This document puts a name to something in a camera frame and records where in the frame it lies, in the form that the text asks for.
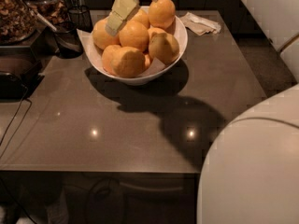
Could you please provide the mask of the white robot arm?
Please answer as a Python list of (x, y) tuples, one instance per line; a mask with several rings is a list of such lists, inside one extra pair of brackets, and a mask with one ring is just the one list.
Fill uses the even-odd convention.
[(200, 172), (196, 224), (299, 224), (298, 89), (263, 99), (223, 37), (187, 47), (194, 95), (107, 86), (127, 112), (153, 111)]

